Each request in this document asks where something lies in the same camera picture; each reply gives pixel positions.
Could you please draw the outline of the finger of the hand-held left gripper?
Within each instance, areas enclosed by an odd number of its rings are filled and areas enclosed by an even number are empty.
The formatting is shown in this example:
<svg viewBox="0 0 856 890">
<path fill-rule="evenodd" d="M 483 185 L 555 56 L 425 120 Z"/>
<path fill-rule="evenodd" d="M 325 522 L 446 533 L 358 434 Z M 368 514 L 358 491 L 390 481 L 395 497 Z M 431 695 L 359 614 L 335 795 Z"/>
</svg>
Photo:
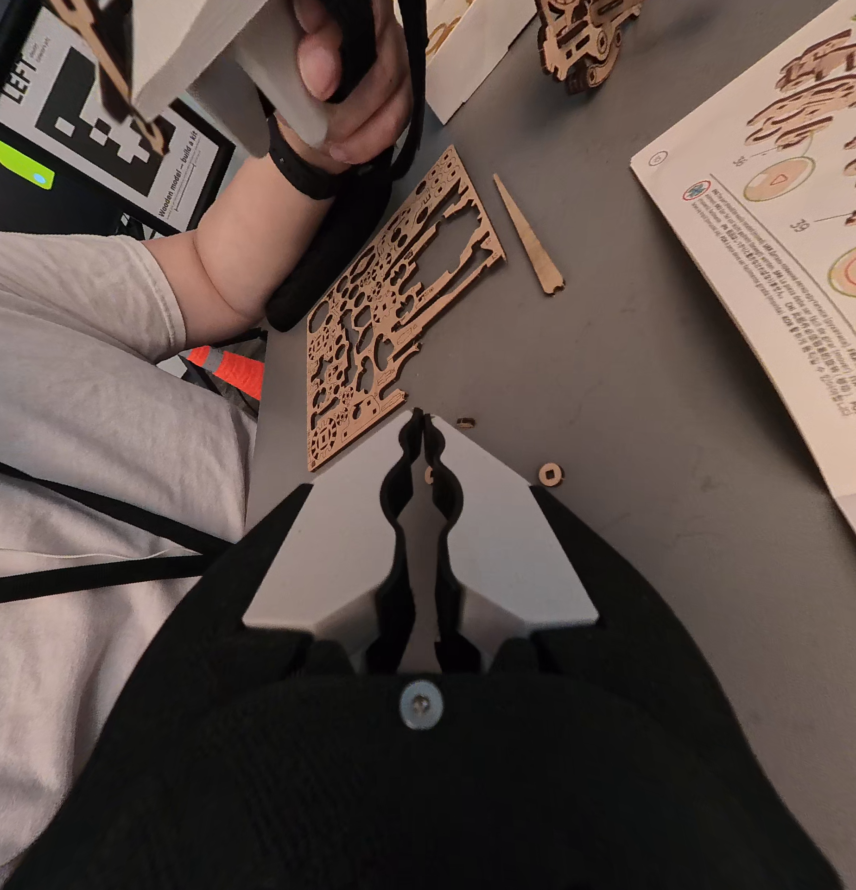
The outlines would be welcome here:
<svg viewBox="0 0 856 890">
<path fill-rule="evenodd" d="M 132 106 L 152 121 L 184 94 L 222 122 L 261 122 L 254 85 L 234 61 L 196 83 L 265 1 L 133 1 Z"/>
</svg>

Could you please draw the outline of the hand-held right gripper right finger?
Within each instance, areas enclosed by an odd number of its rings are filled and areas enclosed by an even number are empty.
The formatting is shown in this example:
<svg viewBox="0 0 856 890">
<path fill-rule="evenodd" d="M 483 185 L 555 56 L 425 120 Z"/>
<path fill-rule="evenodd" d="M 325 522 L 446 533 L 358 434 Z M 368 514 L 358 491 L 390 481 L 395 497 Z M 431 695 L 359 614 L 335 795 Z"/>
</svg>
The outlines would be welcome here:
<svg viewBox="0 0 856 890">
<path fill-rule="evenodd" d="M 599 612 L 530 483 L 439 417 L 425 417 L 423 443 L 444 517 L 435 585 L 441 670 L 477 674 L 511 639 L 596 624 Z"/>
</svg>

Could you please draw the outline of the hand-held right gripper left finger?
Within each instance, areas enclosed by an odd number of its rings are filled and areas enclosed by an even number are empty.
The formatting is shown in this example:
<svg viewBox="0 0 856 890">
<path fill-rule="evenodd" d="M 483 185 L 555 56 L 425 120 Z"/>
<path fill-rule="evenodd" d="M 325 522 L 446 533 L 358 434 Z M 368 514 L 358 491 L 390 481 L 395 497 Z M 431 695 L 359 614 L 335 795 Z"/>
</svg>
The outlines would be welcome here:
<svg viewBox="0 0 856 890">
<path fill-rule="evenodd" d="M 301 505 L 244 615 L 338 643 L 367 673 L 399 669 L 414 600 L 399 517 L 413 493 L 424 413 L 390 420 L 294 492 Z"/>
</svg>

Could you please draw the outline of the wooden key-shaped part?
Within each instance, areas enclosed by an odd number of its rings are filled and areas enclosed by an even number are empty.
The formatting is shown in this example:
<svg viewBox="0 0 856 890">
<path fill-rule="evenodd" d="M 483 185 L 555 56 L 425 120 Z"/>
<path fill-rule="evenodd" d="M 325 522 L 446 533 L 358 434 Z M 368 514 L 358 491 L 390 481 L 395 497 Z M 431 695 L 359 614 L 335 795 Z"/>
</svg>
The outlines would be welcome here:
<svg viewBox="0 0 856 890">
<path fill-rule="evenodd" d="M 133 1 L 48 1 L 45 5 L 83 39 L 98 67 L 101 103 L 117 124 L 131 120 L 158 157 L 171 137 L 162 117 L 148 121 L 133 105 Z"/>
</svg>

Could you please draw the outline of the person's left forearm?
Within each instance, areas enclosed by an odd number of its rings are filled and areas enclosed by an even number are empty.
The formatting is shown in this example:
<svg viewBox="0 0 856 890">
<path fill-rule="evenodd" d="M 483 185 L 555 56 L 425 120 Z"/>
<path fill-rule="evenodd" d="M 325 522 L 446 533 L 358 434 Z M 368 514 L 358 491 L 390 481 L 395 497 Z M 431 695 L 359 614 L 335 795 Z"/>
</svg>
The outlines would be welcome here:
<svg viewBox="0 0 856 890">
<path fill-rule="evenodd" d="M 181 347 L 231 339 L 262 321 L 333 203 L 296 190 L 271 158 L 247 159 L 198 228 L 145 242 L 183 319 Z"/>
</svg>

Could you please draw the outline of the laser-cut wooden parts sheet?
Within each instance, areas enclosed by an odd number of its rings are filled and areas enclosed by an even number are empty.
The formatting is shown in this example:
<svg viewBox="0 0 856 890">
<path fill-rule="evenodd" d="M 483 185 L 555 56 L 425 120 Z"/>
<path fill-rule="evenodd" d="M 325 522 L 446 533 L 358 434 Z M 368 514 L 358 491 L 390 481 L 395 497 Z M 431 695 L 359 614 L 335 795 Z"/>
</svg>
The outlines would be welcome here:
<svg viewBox="0 0 856 890">
<path fill-rule="evenodd" d="M 469 222 L 451 269 L 420 260 L 447 223 Z M 456 150 L 449 146 L 307 317 L 307 468 L 328 464 L 408 400 L 399 387 L 425 332 L 507 260 Z"/>
</svg>

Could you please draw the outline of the partly built wooden model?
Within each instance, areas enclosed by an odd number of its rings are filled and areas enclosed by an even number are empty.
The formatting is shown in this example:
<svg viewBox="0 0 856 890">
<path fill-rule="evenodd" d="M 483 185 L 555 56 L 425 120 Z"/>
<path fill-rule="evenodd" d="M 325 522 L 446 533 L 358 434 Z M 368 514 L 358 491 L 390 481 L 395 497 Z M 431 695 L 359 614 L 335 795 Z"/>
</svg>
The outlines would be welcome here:
<svg viewBox="0 0 856 890">
<path fill-rule="evenodd" d="M 622 28 L 643 1 L 536 1 L 537 46 L 543 72 L 568 95 L 604 83 L 621 51 Z"/>
</svg>

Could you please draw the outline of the person's left hand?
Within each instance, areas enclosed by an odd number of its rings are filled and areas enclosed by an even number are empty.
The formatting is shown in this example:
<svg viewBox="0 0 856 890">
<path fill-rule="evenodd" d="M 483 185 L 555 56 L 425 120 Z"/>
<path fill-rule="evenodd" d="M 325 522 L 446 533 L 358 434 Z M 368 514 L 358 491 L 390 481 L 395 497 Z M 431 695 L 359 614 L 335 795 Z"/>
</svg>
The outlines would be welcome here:
<svg viewBox="0 0 856 890">
<path fill-rule="evenodd" d="M 321 2 L 294 2 L 304 35 L 297 51 L 301 80 L 319 101 L 339 87 L 343 64 L 342 33 Z M 372 2 L 377 57 L 351 94 L 329 106 L 324 142 L 313 148 L 287 122 L 278 127 L 294 151 L 309 164 L 330 173 L 345 172 L 396 145 L 412 114 L 412 80 L 404 31 L 391 1 Z"/>
</svg>

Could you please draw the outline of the black wristband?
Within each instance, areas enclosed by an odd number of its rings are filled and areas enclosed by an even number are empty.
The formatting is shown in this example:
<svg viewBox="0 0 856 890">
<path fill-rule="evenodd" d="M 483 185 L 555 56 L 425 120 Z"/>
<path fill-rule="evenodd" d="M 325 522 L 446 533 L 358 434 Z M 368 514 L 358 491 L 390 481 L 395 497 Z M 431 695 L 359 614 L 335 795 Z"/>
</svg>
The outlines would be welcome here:
<svg viewBox="0 0 856 890">
<path fill-rule="evenodd" d="M 289 144 L 275 115 L 266 119 L 269 133 L 268 156 L 277 170 L 297 191 L 315 201 L 336 197 L 346 186 L 352 169 L 328 172 L 303 159 Z"/>
</svg>

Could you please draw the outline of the printed marker tag screen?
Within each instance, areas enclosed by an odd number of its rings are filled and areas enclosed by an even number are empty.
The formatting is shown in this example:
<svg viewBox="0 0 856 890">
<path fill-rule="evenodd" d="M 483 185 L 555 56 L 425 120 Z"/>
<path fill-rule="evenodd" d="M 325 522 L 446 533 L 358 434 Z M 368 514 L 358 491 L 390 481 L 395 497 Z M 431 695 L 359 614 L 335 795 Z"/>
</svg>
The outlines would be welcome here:
<svg viewBox="0 0 856 890">
<path fill-rule="evenodd" d="M 95 54 L 50 3 L 0 2 L 0 141 L 30 157 L 29 182 L 59 172 L 162 235 L 195 228 L 235 146 L 181 99 L 157 125 L 164 152 L 132 117 L 112 119 Z"/>
</svg>

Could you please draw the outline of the orange reflective cloth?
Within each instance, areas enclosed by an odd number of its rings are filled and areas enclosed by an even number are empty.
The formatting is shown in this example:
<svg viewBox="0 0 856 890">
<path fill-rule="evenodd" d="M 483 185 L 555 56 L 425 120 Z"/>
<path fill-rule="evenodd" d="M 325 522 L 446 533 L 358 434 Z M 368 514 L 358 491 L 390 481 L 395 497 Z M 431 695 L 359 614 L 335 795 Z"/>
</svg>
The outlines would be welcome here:
<svg viewBox="0 0 856 890">
<path fill-rule="evenodd" d="M 213 374 L 241 394 L 260 401 L 265 372 L 264 361 L 216 346 L 199 346 L 183 350 L 178 357 Z"/>
</svg>

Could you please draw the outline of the person's white shirt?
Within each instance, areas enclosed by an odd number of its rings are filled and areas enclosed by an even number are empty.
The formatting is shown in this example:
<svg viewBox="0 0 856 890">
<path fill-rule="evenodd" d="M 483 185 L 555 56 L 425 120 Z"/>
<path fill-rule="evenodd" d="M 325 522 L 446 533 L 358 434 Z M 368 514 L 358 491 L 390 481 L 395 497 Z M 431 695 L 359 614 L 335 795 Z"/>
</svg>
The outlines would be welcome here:
<svg viewBox="0 0 856 890">
<path fill-rule="evenodd" d="M 157 367 L 187 339 L 139 241 L 0 232 L 0 462 L 239 540 L 255 422 Z M 0 604 L 0 888 L 193 583 Z"/>
</svg>

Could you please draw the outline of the pointed wooden stick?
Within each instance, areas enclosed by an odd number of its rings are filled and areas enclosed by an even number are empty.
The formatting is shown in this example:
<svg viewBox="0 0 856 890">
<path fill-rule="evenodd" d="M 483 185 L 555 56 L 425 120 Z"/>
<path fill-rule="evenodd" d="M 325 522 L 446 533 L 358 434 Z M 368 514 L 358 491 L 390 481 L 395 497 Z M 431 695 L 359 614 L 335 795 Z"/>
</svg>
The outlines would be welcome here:
<svg viewBox="0 0 856 890">
<path fill-rule="evenodd" d="M 533 272 L 547 296 L 554 296 L 566 286 L 566 281 L 536 236 L 533 228 L 521 212 L 510 192 L 503 184 L 498 173 L 493 174 L 495 186 L 500 194 L 503 205 L 511 218 L 511 222 L 520 238 L 521 244 L 530 261 Z"/>
</svg>

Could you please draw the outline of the illustrated instruction booklet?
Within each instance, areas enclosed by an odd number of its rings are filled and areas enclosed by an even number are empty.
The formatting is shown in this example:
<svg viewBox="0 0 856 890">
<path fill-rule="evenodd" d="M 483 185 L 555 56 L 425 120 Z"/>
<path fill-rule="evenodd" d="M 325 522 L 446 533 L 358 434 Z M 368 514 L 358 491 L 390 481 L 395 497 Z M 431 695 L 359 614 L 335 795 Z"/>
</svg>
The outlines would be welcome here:
<svg viewBox="0 0 856 890">
<path fill-rule="evenodd" d="M 856 535 L 856 2 L 835 2 L 631 168 Z"/>
</svg>

